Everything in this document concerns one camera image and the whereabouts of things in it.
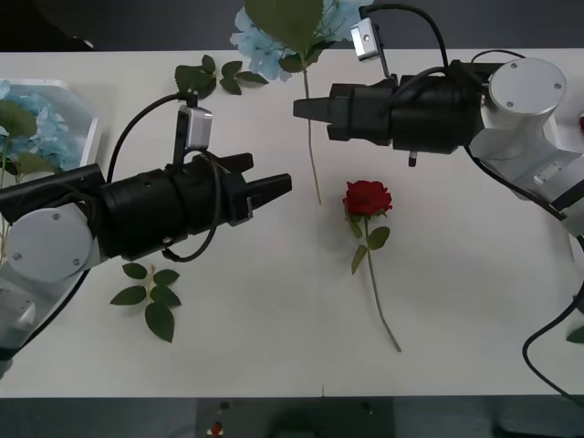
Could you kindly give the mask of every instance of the rose stem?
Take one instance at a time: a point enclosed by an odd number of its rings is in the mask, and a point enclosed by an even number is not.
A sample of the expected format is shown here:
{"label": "rose stem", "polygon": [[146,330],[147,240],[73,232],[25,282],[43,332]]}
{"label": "rose stem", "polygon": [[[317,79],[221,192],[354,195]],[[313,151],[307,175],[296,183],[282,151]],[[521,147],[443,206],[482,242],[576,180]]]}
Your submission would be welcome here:
{"label": "rose stem", "polygon": [[[365,222],[365,238],[369,239],[368,220],[366,217],[363,220]],[[391,342],[393,342],[395,349],[401,353],[402,347],[400,347],[400,344],[398,344],[397,339],[393,336],[393,333],[391,333],[390,326],[388,325],[387,321],[385,320],[385,317],[383,316],[383,310],[381,310],[380,294],[377,292],[377,282],[375,281],[375,274],[373,273],[373,261],[371,260],[371,250],[369,248],[367,248],[367,260],[369,261],[369,272],[371,273],[371,283],[373,283],[373,292],[375,293],[375,302],[377,303],[377,311],[379,312],[381,321],[383,322],[383,325],[385,326],[385,329],[387,330],[387,334],[390,335]]]}
{"label": "rose stem", "polygon": [[[308,88],[308,72],[306,67],[302,72],[304,73],[304,92],[307,96],[307,99],[310,99],[310,89]],[[314,154],[312,153],[312,125],[310,123],[310,120],[308,120],[308,151],[310,152],[310,163],[312,164],[314,184],[317,187],[318,204],[322,205],[322,200],[320,199],[320,189],[318,188],[317,167],[314,164]]]}

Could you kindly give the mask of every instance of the flower stem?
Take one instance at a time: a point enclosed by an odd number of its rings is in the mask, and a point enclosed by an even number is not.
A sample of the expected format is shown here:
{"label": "flower stem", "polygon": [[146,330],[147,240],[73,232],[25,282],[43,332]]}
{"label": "flower stem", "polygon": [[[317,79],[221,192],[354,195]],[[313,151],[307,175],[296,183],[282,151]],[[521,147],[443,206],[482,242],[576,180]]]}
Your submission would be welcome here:
{"label": "flower stem", "polygon": [[[307,99],[310,99],[310,89],[308,87],[308,72],[306,67],[302,71],[304,73],[304,92]],[[314,175],[314,184],[317,188],[317,198],[318,204],[322,205],[322,199],[320,198],[320,189],[318,188],[318,177],[317,177],[317,167],[314,163],[314,154],[312,153],[312,125],[310,120],[308,120],[308,151],[310,152],[310,163],[312,164],[312,174]]]}
{"label": "flower stem", "polygon": [[149,303],[153,303],[154,300],[152,299],[152,297],[150,296],[150,293],[152,292],[153,289],[153,283],[154,283],[154,274],[156,273],[156,266],[155,265],[150,265],[150,272],[148,273],[148,286],[146,287],[146,298],[148,298],[148,302]]}
{"label": "flower stem", "polygon": [[[2,151],[2,171],[0,171],[0,189],[4,188],[4,175],[6,173],[6,161],[8,155],[8,149],[10,148],[10,136],[6,137],[6,143],[4,145],[4,150]],[[6,226],[6,220],[2,217],[2,235],[0,238],[0,266],[6,261],[6,238],[8,234],[8,227]]]}
{"label": "flower stem", "polygon": [[[365,238],[368,239],[369,238],[368,219],[364,218],[363,221],[365,222]],[[401,353],[402,347],[400,347],[400,344],[398,344],[398,340],[393,336],[393,333],[391,333],[390,326],[388,325],[387,321],[385,320],[385,317],[383,316],[383,310],[381,310],[380,294],[377,291],[377,282],[375,281],[375,273],[373,272],[373,261],[371,260],[371,250],[369,248],[367,248],[367,261],[369,262],[369,272],[371,274],[371,283],[373,284],[373,293],[375,294],[375,303],[377,304],[377,311],[380,314],[381,321],[385,326],[387,334],[390,335],[391,342],[393,342],[395,349]]]}

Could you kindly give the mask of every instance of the black cable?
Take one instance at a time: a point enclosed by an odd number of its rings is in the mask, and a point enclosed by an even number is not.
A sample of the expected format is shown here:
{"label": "black cable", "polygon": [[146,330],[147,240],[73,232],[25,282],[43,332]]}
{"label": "black cable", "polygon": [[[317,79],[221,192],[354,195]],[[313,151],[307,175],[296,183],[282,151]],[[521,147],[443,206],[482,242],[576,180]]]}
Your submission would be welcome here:
{"label": "black cable", "polygon": [[176,255],[171,249],[166,248],[162,250],[162,255],[173,262],[178,263],[188,263],[192,262],[195,258],[199,257],[211,244],[213,237],[215,236],[215,232],[217,231],[217,227],[219,226],[219,222],[221,221],[221,175],[219,174],[219,165],[214,162],[212,159],[212,155],[206,151],[201,151],[206,158],[211,167],[213,168],[213,175],[214,175],[214,189],[215,189],[215,206],[214,206],[214,215],[213,221],[211,222],[211,228],[209,228],[209,233],[207,237],[204,239],[203,244],[191,255],[187,257],[180,257]]}
{"label": "black cable", "polygon": [[395,103],[395,100],[401,96],[405,91],[407,91],[409,88],[411,88],[412,86],[416,85],[418,82],[420,82],[423,78],[426,78],[430,75],[433,75],[434,73],[446,73],[446,68],[444,67],[432,67],[432,68],[427,68],[424,71],[418,73],[417,75],[411,77],[405,84],[400,85],[400,87],[398,88],[398,90],[391,95],[391,97],[387,100],[387,103],[385,105],[384,111],[390,111],[391,107],[393,107],[393,104]]}
{"label": "black cable", "polygon": [[63,311],[63,309],[69,303],[69,301],[71,301],[71,299],[73,299],[73,297],[78,293],[79,289],[81,288],[81,285],[85,281],[85,278],[89,274],[89,270],[90,269],[88,269],[87,271],[85,271],[84,273],[81,274],[81,276],[77,280],[77,283],[75,283],[75,286],[73,286],[73,288],[71,289],[69,294],[65,297],[65,299],[63,299],[63,301],[61,301],[61,304],[59,304],[58,307],[55,309],[55,311],[53,313],[51,313],[47,319],[45,319],[45,322],[43,322],[40,326],[38,326],[36,328],[35,331],[33,331],[32,335],[30,335],[30,337],[26,340],[24,345],[22,347],[20,347],[20,349],[18,349],[18,351],[20,351],[21,349],[26,347],[30,342],[32,342],[38,335],[40,335],[43,332],[43,330],[45,330],[47,328],[47,326],[51,322],[53,322],[55,320],[56,317],[58,317],[59,313],[61,313]]}
{"label": "black cable", "polygon": [[473,64],[479,57],[481,57],[483,55],[488,55],[489,53],[506,53],[508,55],[511,55],[512,57],[525,58],[524,55],[521,55],[520,53],[514,52],[512,50],[505,50],[503,48],[494,48],[492,50],[485,50],[484,52],[480,52],[480,53],[477,53],[476,55],[474,55],[473,59],[471,59],[471,64]]}
{"label": "black cable", "polygon": [[[538,206],[540,206],[541,208],[543,208],[544,210],[546,210],[548,213],[550,213],[551,215],[553,215],[559,221],[562,221],[563,219],[566,218],[566,216],[564,214],[556,211],[553,207],[551,207],[549,204],[547,204],[544,200],[542,200],[541,198],[539,198],[535,194],[533,194],[533,193],[531,193],[531,192],[529,192],[527,190],[524,190],[524,189],[522,189],[520,187],[517,187],[516,185],[512,184],[511,182],[508,182],[508,181],[504,180],[502,177],[500,177],[496,173],[492,172],[490,169],[488,169],[483,164],[483,162],[481,162],[480,159],[476,158],[471,153],[470,148],[468,146],[464,146],[464,150],[466,151],[466,153],[468,154],[468,156],[471,158],[471,160],[479,167],[479,169],[481,169],[481,171],[483,171],[484,173],[486,173],[488,176],[490,176],[491,178],[493,178],[495,181],[497,181],[498,183],[503,184],[508,189],[510,189],[510,190],[512,190],[512,191],[514,191],[516,193],[521,194],[522,196],[524,196],[525,198],[527,198],[529,201],[531,201],[533,203],[536,203]],[[577,240],[578,240],[580,246],[582,247],[582,250],[584,250],[584,237],[578,236],[577,237]],[[576,310],[582,302],[584,302],[584,282],[582,282],[582,286],[580,287],[580,290],[579,290],[578,294],[574,297],[574,299],[571,302],[571,304],[557,318],[555,318],[553,321],[551,321],[545,327],[543,327],[542,329],[538,330],[536,333],[534,333],[533,335],[531,335],[526,340],[526,342],[523,344],[523,348],[521,349],[521,353],[523,355],[523,360],[525,361],[525,363],[529,367],[529,369],[532,370],[550,388],[552,388],[554,391],[556,391],[559,394],[561,394],[567,400],[570,400],[571,402],[575,403],[580,408],[584,408],[584,402],[578,400],[573,395],[571,395],[568,392],[562,390],[553,381],[551,381],[546,376],[544,376],[535,367],[535,365],[531,362],[531,359],[528,356],[528,351],[529,351],[529,347],[531,346],[531,344],[533,344],[541,336],[543,336],[546,333],[548,333],[550,330],[552,330],[555,327],[557,327],[569,315],[571,315],[572,312],[574,312],[574,310]]]}
{"label": "black cable", "polygon": [[430,25],[432,31],[436,35],[436,39],[438,40],[438,46],[440,46],[440,54],[442,55],[442,62],[444,64],[444,68],[448,68],[448,55],[446,55],[446,44],[444,43],[444,38],[442,37],[442,34],[440,33],[440,29],[436,25],[436,22],[424,10],[410,5],[402,5],[397,3],[395,4],[381,3],[376,5],[367,5],[360,7],[360,14],[362,18],[365,18],[375,11],[392,9],[413,12],[417,16],[420,16],[424,20],[426,20],[426,22]]}
{"label": "black cable", "polygon": [[169,96],[165,96],[164,98],[158,99],[148,107],[140,111],[136,117],[134,117],[128,126],[120,135],[116,146],[113,148],[113,153],[111,154],[111,160],[109,161],[109,168],[108,168],[108,178],[106,179],[106,183],[111,183],[113,181],[113,172],[116,168],[116,162],[118,161],[118,156],[120,155],[121,146],[123,145],[126,137],[130,134],[130,131],[138,124],[140,120],[146,117],[148,114],[156,110],[158,107],[164,105],[165,103],[172,102],[173,100],[189,100],[192,98],[192,95],[188,93],[175,93]]}
{"label": "black cable", "polygon": [[[580,244],[582,250],[584,250],[584,238],[582,236],[577,237],[578,243]],[[536,331],[533,335],[531,335],[526,342],[523,344],[523,348],[521,349],[521,354],[523,355],[523,360],[526,362],[527,366],[530,370],[532,370],[536,376],[538,376],[542,381],[547,383],[551,388],[555,391],[559,392],[564,398],[570,400],[571,402],[575,403],[580,408],[584,408],[584,402],[580,401],[578,398],[574,397],[573,395],[567,393],[566,391],[562,390],[558,385],[556,385],[553,381],[548,379],[544,376],[535,366],[531,363],[531,359],[528,356],[529,347],[533,344],[537,339],[548,333],[550,330],[554,329],[557,325],[563,322],[567,317],[569,317],[574,310],[576,310],[579,305],[584,302],[584,283],[580,287],[580,291],[574,297],[571,304],[564,310],[556,319],[551,321],[545,327],[541,328],[540,330]]]}

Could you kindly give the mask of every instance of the red rose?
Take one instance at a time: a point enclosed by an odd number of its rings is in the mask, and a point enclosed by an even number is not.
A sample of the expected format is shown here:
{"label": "red rose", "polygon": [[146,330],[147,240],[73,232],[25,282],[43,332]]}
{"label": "red rose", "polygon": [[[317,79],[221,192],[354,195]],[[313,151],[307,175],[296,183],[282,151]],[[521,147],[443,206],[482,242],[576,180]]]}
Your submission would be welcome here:
{"label": "red rose", "polygon": [[349,189],[343,203],[347,205],[350,214],[371,216],[381,210],[387,212],[393,208],[391,194],[379,181],[347,182],[347,186]]}

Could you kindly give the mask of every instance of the dark floor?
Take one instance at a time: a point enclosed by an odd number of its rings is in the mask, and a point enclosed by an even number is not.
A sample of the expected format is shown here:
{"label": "dark floor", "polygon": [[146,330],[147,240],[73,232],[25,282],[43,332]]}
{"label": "dark floor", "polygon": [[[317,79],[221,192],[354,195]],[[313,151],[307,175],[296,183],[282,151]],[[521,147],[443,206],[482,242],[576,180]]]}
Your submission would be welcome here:
{"label": "dark floor", "polygon": [[[218,414],[220,402],[208,399],[2,400],[0,436],[202,438],[220,420],[225,438],[264,438],[271,428],[276,428],[275,412],[294,410],[298,417],[303,413],[302,406],[305,413],[310,409],[308,415],[317,418],[315,423],[319,423],[320,430],[326,428],[321,438],[489,438],[493,436],[491,429],[495,423],[515,433],[584,436],[582,411],[558,397],[404,397],[330,402],[240,399],[230,400],[229,408]],[[329,407],[342,414],[331,416],[331,412],[325,412]]]}
{"label": "dark floor", "polygon": [[[70,35],[98,50],[229,49],[244,0],[36,0]],[[581,0],[403,0],[434,18],[449,48],[584,47]],[[436,42],[418,17],[378,12],[388,47]]]}

